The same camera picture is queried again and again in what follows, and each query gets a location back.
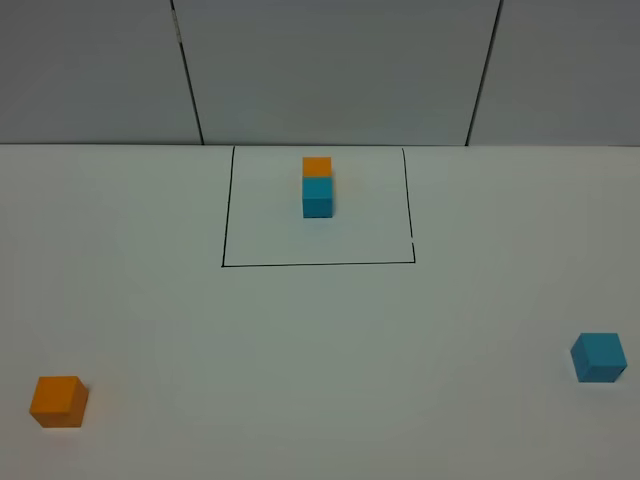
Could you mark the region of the blue template cube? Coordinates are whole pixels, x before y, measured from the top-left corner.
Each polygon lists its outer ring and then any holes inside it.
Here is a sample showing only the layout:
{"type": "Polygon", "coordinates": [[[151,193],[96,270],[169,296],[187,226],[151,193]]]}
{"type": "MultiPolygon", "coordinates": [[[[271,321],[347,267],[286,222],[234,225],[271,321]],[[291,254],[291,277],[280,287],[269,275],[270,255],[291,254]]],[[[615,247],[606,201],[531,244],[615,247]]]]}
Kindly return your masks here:
{"type": "Polygon", "coordinates": [[[302,209],[304,218],[333,217],[332,177],[304,177],[302,179],[302,209]]]}

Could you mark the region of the orange template cube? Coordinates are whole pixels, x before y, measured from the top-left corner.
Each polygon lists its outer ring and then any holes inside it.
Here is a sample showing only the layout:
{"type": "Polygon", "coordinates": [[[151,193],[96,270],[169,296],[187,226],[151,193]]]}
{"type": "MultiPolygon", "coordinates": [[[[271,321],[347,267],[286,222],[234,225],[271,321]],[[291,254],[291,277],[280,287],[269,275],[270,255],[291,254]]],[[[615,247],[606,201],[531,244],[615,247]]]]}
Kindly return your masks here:
{"type": "Polygon", "coordinates": [[[333,175],[331,157],[304,157],[302,176],[304,178],[324,178],[333,175]]]}

